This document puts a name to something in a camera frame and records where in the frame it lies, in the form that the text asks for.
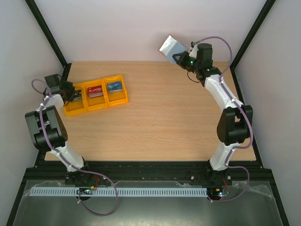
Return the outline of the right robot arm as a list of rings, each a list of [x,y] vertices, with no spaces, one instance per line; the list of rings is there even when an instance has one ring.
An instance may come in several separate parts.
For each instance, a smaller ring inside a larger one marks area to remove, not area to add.
[[[220,70],[213,66],[212,53],[212,45],[208,43],[194,45],[188,51],[184,45],[176,42],[171,56],[182,69],[196,75],[196,79],[211,93],[222,112],[217,125],[219,144],[205,172],[206,181],[214,185],[227,178],[229,161],[241,143],[247,138],[253,138],[253,109],[250,105],[244,105],[231,92]]]

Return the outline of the tan leather card holder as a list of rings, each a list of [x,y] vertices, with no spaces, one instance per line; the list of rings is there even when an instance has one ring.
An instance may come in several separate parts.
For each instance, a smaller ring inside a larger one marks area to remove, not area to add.
[[[167,58],[169,62],[176,64],[173,55],[181,54],[182,52],[187,51],[187,48],[178,40],[176,40],[172,35],[168,35],[168,37],[165,39],[158,50]]]

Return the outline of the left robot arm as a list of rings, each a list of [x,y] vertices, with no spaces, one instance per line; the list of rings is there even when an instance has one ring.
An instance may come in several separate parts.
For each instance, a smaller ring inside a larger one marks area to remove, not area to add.
[[[66,167],[69,173],[79,172],[87,168],[84,158],[77,154],[68,144],[68,134],[58,110],[74,99],[75,88],[73,83],[62,81],[59,74],[53,74],[40,79],[46,89],[40,94],[43,100],[40,106],[25,114],[26,124],[33,145],[42,152],[55,155]]]

